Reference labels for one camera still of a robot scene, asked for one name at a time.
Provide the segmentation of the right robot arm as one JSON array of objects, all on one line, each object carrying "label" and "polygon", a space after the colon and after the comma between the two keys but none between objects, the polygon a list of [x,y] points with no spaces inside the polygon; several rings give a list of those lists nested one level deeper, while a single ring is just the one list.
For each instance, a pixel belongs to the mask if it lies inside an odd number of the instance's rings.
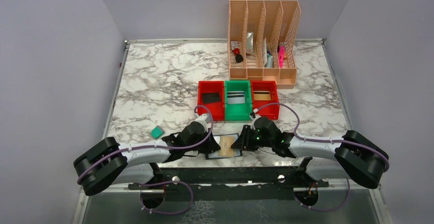
[{"label": "right robot arm", "polygon": [[283,158],[304,158],[299,178],[312,183],[323,179],[348,179],[376,189],[388,169],[388,155],[360,133],[349,130],[341,137],[301,137],[281,131],[266,117],[244,125],[232,149],[256,151],[269,147]]}]

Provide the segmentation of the grey white tube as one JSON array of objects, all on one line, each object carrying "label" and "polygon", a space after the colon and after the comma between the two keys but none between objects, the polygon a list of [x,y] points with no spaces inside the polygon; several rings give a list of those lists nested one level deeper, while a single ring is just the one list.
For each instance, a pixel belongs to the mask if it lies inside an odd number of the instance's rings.
[{"label": "grey white tube", "polygon": [[247,38],[246,38],[246,54],[251,55],[253,54],[253,42],[254,42],[254,33],[253,32],[247,32]]}]

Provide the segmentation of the red round cap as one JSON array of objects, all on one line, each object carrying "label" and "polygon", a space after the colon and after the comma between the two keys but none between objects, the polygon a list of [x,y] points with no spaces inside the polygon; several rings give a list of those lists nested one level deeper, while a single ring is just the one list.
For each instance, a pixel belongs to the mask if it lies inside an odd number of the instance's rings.
[{"label": "red round cap", "polygon": [[241,54],[239,48],[235,48],[235,49],[233,49],[232,52],[233,52],[233,54],[234,54],[235,56],[242,56],[242,54]]}]

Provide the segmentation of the black leather card holder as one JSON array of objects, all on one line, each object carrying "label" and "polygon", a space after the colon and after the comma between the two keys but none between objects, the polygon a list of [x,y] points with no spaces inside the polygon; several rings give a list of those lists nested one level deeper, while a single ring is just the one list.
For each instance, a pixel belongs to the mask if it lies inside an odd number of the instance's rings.
[{"label": "black leather card holder", "polygon": [[228,159],[237,158],[242,156],[242,152],[239,149],[232,149],[232,144],[238,139],[238,133],[216,135],[213,138],[220,146],[218,151],[205,154],[206,160]]}]

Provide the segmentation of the small green eraser block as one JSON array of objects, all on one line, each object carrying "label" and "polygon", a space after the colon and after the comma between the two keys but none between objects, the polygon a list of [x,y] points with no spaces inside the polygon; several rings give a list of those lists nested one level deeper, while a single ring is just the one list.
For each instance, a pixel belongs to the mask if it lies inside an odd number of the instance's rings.
[{"label": "small green eraser block", "polygon": [[150,132],[150,135],[151,135],[151,137],[153,139],[159,139],[164,134],[165,134],[164,129],[161,126],[158,126],[158,125],[155,128],[153,128],[152,131]]}]

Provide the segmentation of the light blue glue stick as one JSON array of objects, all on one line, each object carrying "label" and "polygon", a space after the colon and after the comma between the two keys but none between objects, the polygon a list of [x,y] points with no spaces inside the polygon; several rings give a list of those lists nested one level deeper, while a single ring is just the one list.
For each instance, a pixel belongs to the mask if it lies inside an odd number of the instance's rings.
[{"label": "light blue glue stick", "polygon": [[267,54],[267,68],[273,68],[273,56],[271,54]]}]

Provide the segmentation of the left red plastic bin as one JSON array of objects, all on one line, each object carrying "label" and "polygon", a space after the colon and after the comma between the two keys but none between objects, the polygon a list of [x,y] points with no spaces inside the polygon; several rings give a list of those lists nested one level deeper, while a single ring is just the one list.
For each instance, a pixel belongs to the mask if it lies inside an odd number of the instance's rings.
[{"label": "left red plastic bin", "polygon": [[199,81],[198,105],[207,107],[215,121],[225,117],[224,81]]}]

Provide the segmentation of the peach plastic file organizer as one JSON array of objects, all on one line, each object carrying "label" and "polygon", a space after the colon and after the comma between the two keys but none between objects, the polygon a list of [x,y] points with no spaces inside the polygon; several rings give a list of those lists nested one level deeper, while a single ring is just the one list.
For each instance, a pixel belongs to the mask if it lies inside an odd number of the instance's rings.
[{"label": "peach plastic file organizer", "polygon": [[[301,16],[298,1],[230,0],[228,11],[228,72],[231,80],[275,81],[278,89],[296,85],[297,68],[293,47]],[[246,54],[247,32],[254,33],[253,54]],[[285,46],[284,67],[278,63],[278,48]],[[244,61],[235,62],[232,50],[239,48]],[[267,68],[267,54],[273,68]]]}]

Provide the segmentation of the silver striped card in bin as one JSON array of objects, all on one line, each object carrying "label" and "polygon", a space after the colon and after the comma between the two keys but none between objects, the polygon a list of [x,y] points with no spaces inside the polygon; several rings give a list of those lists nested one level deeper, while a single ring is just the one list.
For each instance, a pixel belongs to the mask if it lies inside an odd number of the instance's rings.
[{"label": "silver striped card in bin", "polygon": [[245,93],[242,91],[227,92],[227,104],[245,104]]}]

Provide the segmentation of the black round cap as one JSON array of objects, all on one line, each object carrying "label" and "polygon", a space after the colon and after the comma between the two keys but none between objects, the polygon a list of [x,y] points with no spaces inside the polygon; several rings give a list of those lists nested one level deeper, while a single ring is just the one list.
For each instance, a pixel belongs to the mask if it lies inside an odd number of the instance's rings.
[{"label": "black round cap", "polygon": [[236,63],[241,63],[243,61],[244,61],[244,58],[243,58],[243,56],[241,54],[236,54],[235,55],[235,62]]}]

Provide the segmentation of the gold card in bin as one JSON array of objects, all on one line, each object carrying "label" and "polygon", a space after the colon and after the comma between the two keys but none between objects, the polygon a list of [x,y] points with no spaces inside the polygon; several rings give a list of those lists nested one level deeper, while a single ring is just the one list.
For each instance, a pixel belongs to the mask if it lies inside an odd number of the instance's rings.
[{"label": "gold card in bin", "polygon": [[269,91],[254,91],[253,98],[255,101],[271,101],[271,93]]}]

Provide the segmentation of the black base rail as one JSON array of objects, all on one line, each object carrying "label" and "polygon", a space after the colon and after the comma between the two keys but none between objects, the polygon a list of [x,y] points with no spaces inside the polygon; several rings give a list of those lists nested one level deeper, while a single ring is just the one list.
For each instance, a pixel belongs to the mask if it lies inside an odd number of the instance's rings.
[{"label": "black base rail", "polygon": [[301,166],[159,168],[152,165],[149,183],[132,183],[128,189],[149,200],[225,201],[294,200],[301,195],[317,198],[317,190],[328,183],[311,179]]}]

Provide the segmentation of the pink highlighter pen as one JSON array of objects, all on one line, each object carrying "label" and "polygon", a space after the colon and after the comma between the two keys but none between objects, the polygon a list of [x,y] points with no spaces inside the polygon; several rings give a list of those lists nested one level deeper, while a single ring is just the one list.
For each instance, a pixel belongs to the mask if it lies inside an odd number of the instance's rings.
[{"label": "pink highlighter pen", "polygon": [[279,46],[279,48],[278,48],[278,63],[279,63],[280,68],[284,67],[285,52],[286,52],[285,46]]}]

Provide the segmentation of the red plastic bin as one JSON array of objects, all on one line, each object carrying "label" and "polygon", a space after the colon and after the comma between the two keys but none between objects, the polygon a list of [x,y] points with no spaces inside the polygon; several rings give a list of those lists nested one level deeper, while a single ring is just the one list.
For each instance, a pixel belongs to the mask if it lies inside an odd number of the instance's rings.
[{"label": "red plastic bin", "polygon": [[207,107],[215,121],[225,117],[224,81],[199,81],[198,105]]},{"label": "red plastic bin", "polygon": [[253,95],[253,109],[258,109],[258,114],[270,120],[277,120],[280,107],[270,105],[259,109],[264,105],[278,103],[278,93],[275,81],[251,81],[251,92]]}]

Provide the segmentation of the gold credit card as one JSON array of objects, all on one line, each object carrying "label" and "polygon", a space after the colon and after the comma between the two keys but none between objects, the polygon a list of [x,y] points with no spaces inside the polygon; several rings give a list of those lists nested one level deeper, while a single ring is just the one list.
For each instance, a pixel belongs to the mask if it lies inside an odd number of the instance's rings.
[{"label": "gold credit card", "polygon": [[220,137],[220,151],[219,156],[234,157],[235,151],[231,149],[231,145],[234,143],[234,137],[222,136]]}]

